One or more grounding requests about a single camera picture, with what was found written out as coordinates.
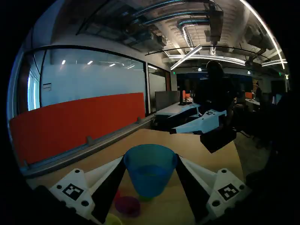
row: yellow cup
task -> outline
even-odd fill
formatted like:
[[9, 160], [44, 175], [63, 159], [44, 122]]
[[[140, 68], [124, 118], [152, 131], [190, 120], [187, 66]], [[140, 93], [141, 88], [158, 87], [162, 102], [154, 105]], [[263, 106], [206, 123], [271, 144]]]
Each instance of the yellow cup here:
[[122, 225], [122, 221], [115, 215], [108, 213], [106, 216], [105, 225]]

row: person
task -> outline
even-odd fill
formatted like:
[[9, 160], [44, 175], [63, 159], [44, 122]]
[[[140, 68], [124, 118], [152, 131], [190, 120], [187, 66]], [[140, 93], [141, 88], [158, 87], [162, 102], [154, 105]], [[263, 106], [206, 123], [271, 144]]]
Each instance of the person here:
[[256, 88], [256, 100], [258, 102], [261, 102], [261, 98], [262, 98], [262, 92], [261, 92], [261, 89], [260, 89], [260, 86], [259, 86], [259, 83], [257, 82], [257, 88]]
[[214, 109], [226, 110], [225, 125], [229, 125], [233, 116], [234, 98], [240, 97], [230, 79], [224, 78], [224, 71], [217, 61], [209, 61], [206, 65], [208, 80], [202, 80], [197, 85], [194, 102], [201, 105], [200, 113]]

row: cubicle partition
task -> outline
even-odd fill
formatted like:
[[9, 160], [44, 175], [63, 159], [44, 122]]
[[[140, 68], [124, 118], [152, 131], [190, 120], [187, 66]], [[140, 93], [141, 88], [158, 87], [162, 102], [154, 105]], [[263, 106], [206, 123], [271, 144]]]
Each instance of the cubicle partition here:
[[179, 91], [156, 91], [155, 105], [156, 111], [162, 110], [180, 101]]
[[143, 93], [92, 97], [41, 107], [10, 120], [17, 157], [24, 165], [64, 153], [145, 117]]

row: desk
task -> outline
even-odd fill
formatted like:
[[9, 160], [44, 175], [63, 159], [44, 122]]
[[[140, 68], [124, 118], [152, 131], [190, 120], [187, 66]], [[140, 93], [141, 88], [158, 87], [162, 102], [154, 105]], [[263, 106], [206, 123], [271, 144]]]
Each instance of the desk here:
[[256, 100], [254, 100], [254, 99], [245, 99], [247, 102], [250, 102], [250, 103], [252, 103], [252, 104], [255, 104], [255, 105], [260, 105], [260, 103], [259, 102], [257, 102]]
[[[239, 179], [243, 180], [240, 159], [233, 141], [211, 154], [200, 142], [198, 135], [183, 133], [170, 135], [168, 132], [140, 129], [79, 162], [50, 174], [28, 179], [27, 183], [33, 188], [37, 185], [45, 185], [49, 188], [74, 168], [80, 168], [88, 172], [120, 157], [131, 147], [140, 144], [160, 144], [166, 146], [182, 157], [211, 171], [216, 172], [221, 168], [228, 168]], [[122, 196], [130, 195], [138, 197], [127, 171], [125, 171], [119, 190]], [[122, 217], [114, 208], [114, 204], [112, 204], [110, 212], [117, 215], [124, 225], [194, 224], [194, 215], [176, 170], [173, 172], [167, 187], [161, 195], [155, 197], [150, 202], [141, 202], [141, 215], [139, 217], [135, 219]]]
[[191, 108], [196, 108], [198, 106], [200, 106], [200, 105], [198, 105], [196, 103], [192, 103], [190, 105], [179, 105], [179, 102], [177, 102], [173, 105], [170, 105], [169, 107], [166, 107], [162, 110], [157, 111], [155, 113], [155, 115], [173, 116], [175, 114], [182, 113]]

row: blue plastic cup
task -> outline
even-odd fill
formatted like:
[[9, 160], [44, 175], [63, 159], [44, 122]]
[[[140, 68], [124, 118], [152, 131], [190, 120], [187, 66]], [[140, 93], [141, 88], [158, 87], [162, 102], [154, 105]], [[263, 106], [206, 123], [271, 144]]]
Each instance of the blue plastic cup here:
[[129, 149], [124, 163], [136, 192], [152, 198], [163, 192], [177, 166], [177, 156], [164, 146], [143, 144]]

